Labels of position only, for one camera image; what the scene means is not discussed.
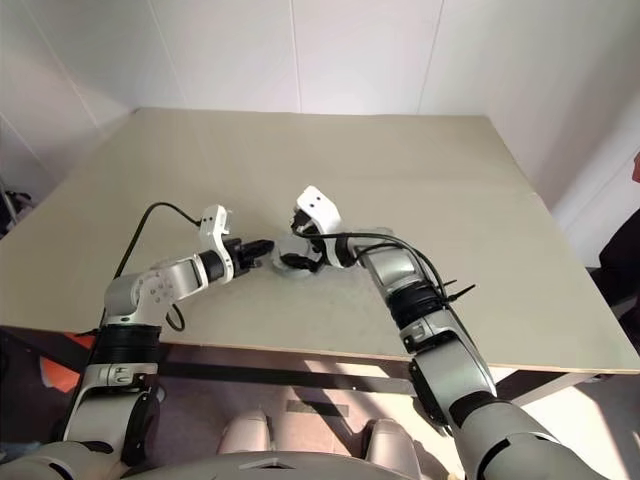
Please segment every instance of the black cable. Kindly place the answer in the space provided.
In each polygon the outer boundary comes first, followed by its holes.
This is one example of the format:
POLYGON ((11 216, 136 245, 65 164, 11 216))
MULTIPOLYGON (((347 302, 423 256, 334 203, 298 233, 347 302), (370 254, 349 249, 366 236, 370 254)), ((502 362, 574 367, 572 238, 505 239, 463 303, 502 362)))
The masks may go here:
POLYGON ((171 208, 174 211, 178 212, 180 215, 182 215, 187 221, 189 221, 196 227, 198 228, 200 227, 200 221, 193 219, 192 217, 187 215, 183 210, 176 207, 175 205, 167 202, 152 203, 151 205, 149 205, 149 207, 145 210, 144 214, 142 215, 142 218, 138 223, 138 227, 136 228, 136 231, 134 232, 133 237, 131 237, 131 240, 129 241, 129 246, 127 246, 127 249, 125 250, 124 255, 122 256, 122 260, 120 260, 120 264, 116 269, 116 273, 113 276, 114 279, 122 275, 122 272, 124 271, 124 267, 129 261, 129 257, 131 256, 131 253, 133 252, 133 249, 136 246, 136 243, 138 242, 138 238, 140 238, 142 229, 144 228, 145 224, 147 223, 147 220, 149 219, 149 215, 151 215, 151 212, 153 212, 157 207, 171 208))
POLYGON ((429 267, 429 270, 431 270, 431 273, 433 274, 433 277, 435 278, 436 283, 438 285, 438 288, 435 289, 436 295, 440 296, 440 299, 445 304, 447 304, 447 293, 444 287, 444 283, 442 282, 442 278, 440 277, 440 274, 438 273, 438 270, 436 270, 433 263, 422 252, 416 250, 409 243, 405 242, 404 240, 398 237, 394 237, 393 235, 386 235, 384 233, 368 233, 368 232, 307 234, 307 233, 300 233, 300 232, 294 231, 294 235, 298 237, 306 238, 309 240, 323 239, 323 238, 336 238, 336 239, 338 238, 376 238, 379 240, 387 240, 388 242, 393 243, 399 248, 403 248, 407 250, 415 259, 416 264, 418 265, 418 268, 420 268, 420 273, 422 273, 422 276, 424 277, 425 281, 431 282, 429 274, 424 268, 424 264, 426 264, 429 267))
MULTIPOLYGON (((173 205, 171 203, 168 203, 168 202, 155 202, 155 203, 152 203, 145 210, 144 214, 142 215, 142 218, 140 219, 140 222, 138 222, 138 227, 136 228, 136 231, 133 233, 133 236, 131 237, 131 240, 129 241, 129 245, 127 246, 127 249, 125 250, 124 255, 122 256, 122 259, 120 260, 120 263, 118 264, 118 268, 116 269, 116 273, 113 276, 114 279, 116 279, 120 275, 122 275, 122 272, 124 271, 124 268, 127 265, 127 262, 129 261, 129 258, 131 257, 131 253, 133 253, 133 249, 135 248, 136 243, 138 243, 138 239, 140 238, 140 234, 142 233, 142 229, 144 228, 145 224, 147 223, 147 220, 149 219, 149 216, 151 215, 151 212, 153 212, 157 207, 170 208, 170 209, 174 210, 175 212, 179 213, 189 223, 193 224, 196 227, 200 227, 200 221, 199 220, 195 220, 194 218, 189 216, 187 213, 185 213, 179 207, 176 207, 175 205, 173 205)), ((184 331, 184 329, 186 327, 185 321, 184 321, 184 315, 182 314, 180 309, 177 307, 177 305, 173 304, 172 307, 175 310, 176 314, 178 315, 178 322, 179 322, 178 325, 176 325, 174 323, 174 321, 171 319, 171 317, 170 317, 170 315, 168 313, 167 313, 167 316, 165 317, 165 320, 167 321, 167 323, 169 324, 169 326, 173 330, 175 330, 176 332, 182 332, 182 331, 184 331)))
POLYGON ((175 303, 171 306, 175 310, 176 315, 178 315, 179 324, 176 325, 175 323, 173 323, 173 320, 171 320, 171 316, 168 313, 167 313, 167 316, 165 317, 165 320, 167 321, 169 326, 176 332, 184 332, 184 329, 186 328, 186 324, 184 322, 184 315, 182 315, 182 311, 178 308, 178 306, 175 303))
POLYGON ((10 361, 9 355, 4 350, 0 350, 0 382, 7 378, 10 361))
POLYGON ((354 260, 358 262, 362 257, 364 257, 365 253, 369 253, 372 250, 378 250, 379 248, 389 248, 389 247, 398 248, 398 245, 391 242, 369 245, 368 247, 365 247, 362 250, 359 250, 354 260))
MULTIPOLYGON (((402 240, 402 239, 400 239, 398 237, 394 237, 393 235, 386 235, 386 234, 383 234, 383 233, 344 232, 344 233, 327 233, 327 234, 305 234, 305 233, 299 233, 299 232, 296 232, 296 231, 294 231, 293 233, 294 233, 294 235, 297 235, 298 237, 307 238, 307 239, 310 239, 310 240, 314 239, 314 238, 317 238, 317 239, 321 239, 321 238, 377 238, 377 239, 380 239, 380 240, 388 240, 388 242, 385 242, 385 243, 379 243, 377 245, 371 245, 369 247, 363 248, 356 255, 356 260, 358 260, 359 257, 361 257, 363 254, 365 254, 365 253, 367 253, 367 252, 369 252, 371 250, 375 250, 376 248, 394 246, 396 248, 401 248, 401 249, 407 250, 413 256, 413 258, 416 260, 416 262, 418 263, 418 267, 420 268, 420 272, 422 273, 424 279, 427 282, 430 282, 431 280, 430 280, 429 276, 427 275, 427 272, 424 269, 424 265, 423 265, 422 262, 427 264, 427 266, 429 267, 429 270, 431 270, 431 272, 433 273, 434 278, 436 279, 436 283, 438 284, 438 288, 434 290, 436 292, 436 295, 440 296, 440 299, 442 300, 442 302, 444 304, 444 307, 449 312, 451 312, 451 315, 453 315, 453 318, 458 322, 458 325, 460 325, 460 328, 462 328, 462 331, 465 333, 467 338, 469 338, 469 341, 471 342, 471 344, 474 347, 476 346, 475 342, 473 341, 473 338, 471 337, 471 335, 469 335, 469 331, 467 330, 467 328, 464 326, 464 324, 460 320, 460 317, 458 317, 458 314, 451 307, 451 305, 449 303, 449 297, 447 296, 447 292, 445 290, 445 284, 442 282, 442 278, 440 277, 440 274, 438 273, 438 270, 436 269, 435 265, 433 264, 433 262, 431 262, 431 260, 429 260, 429 258, 424 253, 422 253, 417 248, 412 247, 409 243, 405 242, 404 240, 402 240)), ((465 290, 469 291, 474 287, 475 287, 475 285, 472 285, 471 287, 469 287, 469 288, 467 288, 465 290)))

